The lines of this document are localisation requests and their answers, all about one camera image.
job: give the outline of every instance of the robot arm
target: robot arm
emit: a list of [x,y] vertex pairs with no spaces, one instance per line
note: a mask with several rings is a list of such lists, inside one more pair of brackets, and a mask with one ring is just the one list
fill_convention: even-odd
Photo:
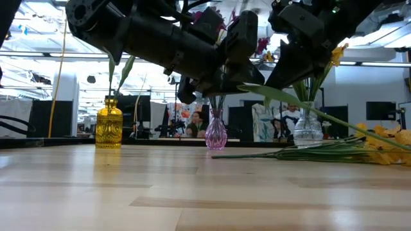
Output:
[[274,1],[268,21],[274,31],[287,33],[290,42],[281,43],[280,59],[265,85],[282,89],[324,73],[332,51],[382,2],[313,0],[308,6]]
[[[106,51],[115,62],[126,52],[164,67],[165,74],[180,73],[182,102],[193,102],[194,91],[211,96],[240,92],[236,86],[244,82],[264,84],[264,76],[249,60],[257,46],[256,14],[242,12],[228,28],[227,37],[216,45],[223,19],[214,10],[206,9],[192,24],[191,16],[177,12],[173,3],[70,0],[66,13],[73,35]],[[163,18],[170,15],[182,26]]]
[[[243,83],[282,89],[317,73],[323,73],[331,52],[383,0],[274,0],[268,21],[276,32],[287,33],[281,57],[265,82],[249,61],[256,50],[258,17],[244,11],[216,44],[223,19],[208,8],[194,21],[190,7],[177,11],[177,0],[70,0],[66,13],[74,36],[110,54],[118,63],[123,52],[182,75],[177,96],[184,103],[203,96],[237,93]],[[21,0],[0,1],[0,45]],[[180,21],[178,27],[163,17]]]

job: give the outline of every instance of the wood grain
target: wood grain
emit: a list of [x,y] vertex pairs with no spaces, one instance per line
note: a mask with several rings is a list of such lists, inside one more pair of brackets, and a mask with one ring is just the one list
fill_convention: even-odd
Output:
[[410,168],[267,159],[258,148],[0,151],[1,230],[411,230]]

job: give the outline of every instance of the fluorescent light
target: fluorescent light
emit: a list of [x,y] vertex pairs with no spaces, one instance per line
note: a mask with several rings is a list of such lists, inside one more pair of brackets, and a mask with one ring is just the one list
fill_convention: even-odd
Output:
[[39,52],[0,51],[0,56],[43,56]]
[[[50,53],[52,57],[61,57],[62,53]],[[109,56],[106,54],[81,54],[81,53],[65,53],[64,57],[67,58],[108,58]]]
[[361,66],[368,67],[411,67],[410,63],[392,63],[392,62],[363,62]]
[[346,61],[341,61],[340,65],[355,65],[356,62],[346,62]]

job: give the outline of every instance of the glass vase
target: glass vase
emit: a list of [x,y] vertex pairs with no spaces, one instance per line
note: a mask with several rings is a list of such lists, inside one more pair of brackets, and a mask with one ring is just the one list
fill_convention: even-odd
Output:
[[105,108],[97,112],[96,148],[121,148],[123,113],[116,105],[116,99],[106,99]]
[[[304,102],[314,108],[314,102]],[[294,143],[298,148],[316,147],[322,144],[322,127],[317,115],[309,110],[300,109],[300,119],[294,128]]]
[[222,109],[210,109],[212,120],[205,132],[205,143],[209,150],[223,150],[227,143],[227,130],[222,121]]

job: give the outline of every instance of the computer monitor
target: computer monitor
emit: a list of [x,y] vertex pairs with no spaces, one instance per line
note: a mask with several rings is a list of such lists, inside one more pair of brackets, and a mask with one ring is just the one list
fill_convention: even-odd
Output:
[[[123,127],[132,127],[134,123],[134,107],[138,96],[118,96],[117,108],[123,112]],[[151,119],[150,96],[140,96],[137,106],[137,120],[148,121]]]
[[367,120],[395,121],[396,102],[366,102]]

